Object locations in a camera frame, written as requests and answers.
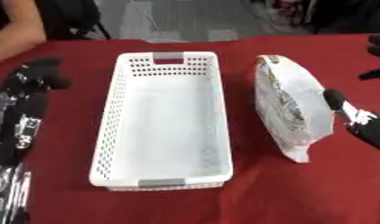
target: basket handle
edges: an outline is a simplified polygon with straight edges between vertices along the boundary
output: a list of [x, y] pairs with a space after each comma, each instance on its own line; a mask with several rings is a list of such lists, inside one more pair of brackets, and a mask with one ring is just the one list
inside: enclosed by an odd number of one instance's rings
[[157, 65], [183, 64], [185, 55], [182, 52], [154, 52], [153, 62]]
[[140, 179], [139, 187], [164, 187], [164, 186], [185, 186], [186, 180], [182, 178], [167, 179]]

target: cable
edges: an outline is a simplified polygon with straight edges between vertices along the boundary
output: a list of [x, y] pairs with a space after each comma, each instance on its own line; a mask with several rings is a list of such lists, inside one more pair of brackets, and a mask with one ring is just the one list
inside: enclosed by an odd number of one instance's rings
[[[141, 15], [143, 15], [145, 18], [147, 18], [151, 23], [152, 23], [152, 25], [156, 28], [156, 30], [158, 31], [158, 37], [162, 37], [162, 35], [161, 35], [161, 29], [160, 29], [160, 27], [158, 26], [158, 23], [156, 23], [156, 21], [153, 19], [153, 17], [152, 16], [150, 16], [150, 15], [148, 15], [145, 11], [143, 11], [143, 10], [141, 10], [139, 7], [138, 7], [138, 5], [137, 5], [137, 3], [134, 1], [134, 0], [129, 0], [132, 4], [133, 4], [133, 6], [134, 6], [134, 8], [136, 8], [136, 10], [139, 12], [139, 13], [141, 13]], [[154, 38], [155, 37], [153, 37], [152, 36], [153, 34], [151, 34], [151, 37], [150, 38], [148, 38], [147, 40], [148, 40], [148, 42], [152, 42], [152, 43], [154, 43], [154, 42], [177, 42], [177, 43], [185, 43], [186, 41], [181, 41], [181, 40], [177, 40], [177, 39], [161, 39], [161, 38], [158, 38], [158, 39], [155, 39], [154, 40]]]
[[288, 31], [281, 31], [279, 30], [271, 21], [271, 17], [269, 17], [269, 21], [266, 20], [265, 18], [263, 17], [260, 17], [258, 16], [257, 14], [254, 13], [254, 11], [250, 10], [249, 9], [249, 5], [245, 2], [246, 0], [240, 0], [241, 1], [241, 4], [243, 6], [243, 8], [255, 19], [258, 19], [262, 22], [264, 22], [265, 24], [269, 25], [271, 29], [273, 29], [275, 32], [280, 32], [282, 34], [292, 34], [292, 32], [288, 32]]
[[153, 17], [149, 16], [148, 14], [146, 14], [146, 12], [144, 12], [143, 10], [141, 10], [141, 9], [138, 7], [137, 3], [134, 2], [134, 0], [129, 0], [129, 1], [133, 4], [133, 6], [134, 6], [134, 8], [136, 8], [136, 10], [138, 10], [142, 15], [144, 15], [144, 17], [148, 18], [149, 21], [151, 21], [151, 23], [152, 23], [153, 26], [156, 28], [156, 30], [158, 30], [159, 35], [160, 35], [160, 34], [161, 34], [161, 29], [160, 29], [160, 27], [158, 27], [158, 24], [157, 24], [156, 21], [153, 19]]

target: black glove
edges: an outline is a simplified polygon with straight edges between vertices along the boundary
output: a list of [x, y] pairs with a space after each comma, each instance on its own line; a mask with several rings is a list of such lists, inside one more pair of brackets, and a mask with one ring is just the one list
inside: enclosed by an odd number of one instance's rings
[[380, 57], [380, 34], [369, 35], [369, 42], [372, 44], [368, 52], [374, 56]]

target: red tablecloth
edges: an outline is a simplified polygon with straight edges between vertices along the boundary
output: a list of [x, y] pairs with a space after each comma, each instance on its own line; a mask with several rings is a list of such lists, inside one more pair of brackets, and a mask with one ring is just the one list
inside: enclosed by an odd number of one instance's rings
[[[0, 80], [16, 65], [63, 59], [74, 80], [52, 92], [49, 115], [29, 157], [32, 224], [380, 224], [380, 151], [342, 126], [311, 148], [310, 164], [281, 155], [254, 110], [253, 66], [280, 54], [380, 112], [380, 81], [356, 76], [380, 67], [366, 36], [261, 37], [235, 42], [148, 44], [142, 41], [52, 42], [0, 64]], [[229, 117], [235, 175], [223, 188], [173, 192], [108, 192], [88, 172], [110, 77], [120, 53], [212, 51], [218, 54]]]

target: black object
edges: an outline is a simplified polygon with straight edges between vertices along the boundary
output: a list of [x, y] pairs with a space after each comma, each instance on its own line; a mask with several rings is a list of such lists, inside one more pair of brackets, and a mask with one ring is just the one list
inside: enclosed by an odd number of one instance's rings
[[341, 110], [343, 103], [346, 101], [344, 95], [335, 89], [327, 89], [323, 92], [323, 97], [327, 102], [327, 105], [332, 110]]
[[349, 125], [347, 130], [352, 135], [380, 150], [380, 116], [376, 116], [376, 118], [370, 119], [366, 124], [356, 122], [353, 125]]
[[74, 34], [75, 37], [84, 38], [96, 26], [102, 31], [106, 39], [111, 39], [101, 23], [101, 13], [94, 0], [52, 0], [51, 2], [57, 4], [58, 10], [68, 27], [78, 30]]
[[349, 133], [380, 150], [380, 115], [354, 108], [347, 102], [344, 95], [335, 89], [325, 90], [324, 98], [332, 110], [348, 118]]
[[50, 39], [88, 39], [100, 29], [111, 39], [101, 23], [101, 13], [94, 0], [36, 0]]
[[59, 75], [60, 61], [44, 58], [15, 69], [0, 85], [0, 165], [16, 166], [32, 146], [48, 104], [50, 89], [70, 88]]
[[380, 69], [374, 69], [374, 70], [370, 70], [366, 73], [362, 73], [359, 75], [359, 79], [361, 81], [372, 80], [372, 79], [380, 79]]
[[51, 89], [69, 88], [56, 58], [25, 63], [0, 84], [0, 223], [26, 224], [31, 173], [23, 166], [48, 107]]
[[372, 45], [368, 47], [368, 52], [380, 57], [380, 34], [369, 35], [369, 42]]
[[336, 32], [380, 32], [380, 0], [319, 0], [312, 24]]

